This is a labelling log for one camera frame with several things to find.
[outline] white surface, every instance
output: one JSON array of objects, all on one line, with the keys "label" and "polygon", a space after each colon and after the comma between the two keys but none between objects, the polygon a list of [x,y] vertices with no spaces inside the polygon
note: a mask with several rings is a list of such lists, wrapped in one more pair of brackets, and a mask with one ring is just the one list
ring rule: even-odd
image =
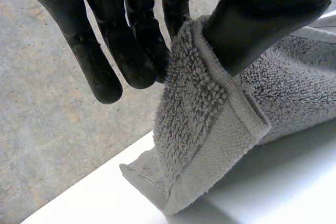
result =
[{"label": "white surface", "polygon": [[208,194],[167,217],[119,170],[152,142],[149,133],[23,223],[336,223],[336,120],[255,148]]}]

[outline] gray towel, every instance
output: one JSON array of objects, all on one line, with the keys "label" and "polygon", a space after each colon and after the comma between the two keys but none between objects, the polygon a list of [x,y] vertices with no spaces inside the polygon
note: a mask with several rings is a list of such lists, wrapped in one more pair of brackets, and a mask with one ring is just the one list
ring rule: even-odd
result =
[{"label": "gray towel", "polygon": [[232,78],[202,35],[206,19],[186,22],[172,43],[155,147],[120,165],[168,215],[207,192],[255,145],[336,117],[335,35],[288,36]]}]

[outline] concrete floor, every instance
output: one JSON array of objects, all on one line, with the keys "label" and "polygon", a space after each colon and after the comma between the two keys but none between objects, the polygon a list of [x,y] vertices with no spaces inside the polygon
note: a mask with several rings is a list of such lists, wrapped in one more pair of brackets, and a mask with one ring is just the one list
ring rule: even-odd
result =
[{"label": "concrete floor", "polygon": [[[218,0],[191,0],[191,15]],[[161,0],[156,17],[164,26]],[[102,49],[115,66],[88,16]],[[0,223],[20,223],[153,129],[163,86],[95,100],[61,32],[36,0],[0,0]]]}]

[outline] terry cloth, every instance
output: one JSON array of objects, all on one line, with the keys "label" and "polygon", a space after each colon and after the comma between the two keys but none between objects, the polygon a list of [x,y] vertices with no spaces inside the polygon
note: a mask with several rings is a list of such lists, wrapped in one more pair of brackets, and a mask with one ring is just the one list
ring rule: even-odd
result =
[{"label": "terry cloth", "polygon": [[202,35],[206,20],[187,21],[172,43],[155,147],[120,165],[168,215],[207,192],[255,145],[336,117],[335,34],[305,27],[317,29],[318,39],[294,33],[232,78]]}]

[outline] robotic hand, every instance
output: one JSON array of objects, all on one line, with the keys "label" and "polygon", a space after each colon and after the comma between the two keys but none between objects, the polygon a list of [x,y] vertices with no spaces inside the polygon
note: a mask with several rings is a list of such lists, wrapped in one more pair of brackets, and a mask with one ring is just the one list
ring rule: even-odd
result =
[{"label": "robotic hand", "polygon": [[[97,100],[117,101],[121,84],[97,43],[83,0],[39,0],[59,25]],[[169,50],[154,18],[154,0],[87,0],[103,38],[130,86],[163,82]],[[189,0],[163,0],[171,37],[189,18]],[[330,0],[220,0],[203,35],[222,66],[236,75],[267,48],[313,22]]]},{"label": "robotic hand", "polygon": [[[83,0],[38,0],[53,17],[91,87],[104,104],[120,99],[122,86],[97,42]],[[128,84],[162,83],[169,50],[154,18],[154,0],[87,0],[104,41]],[[189,16],[189,0],[162,0],[171,37]],[[125,18],[125,7],[130,26]]]}]

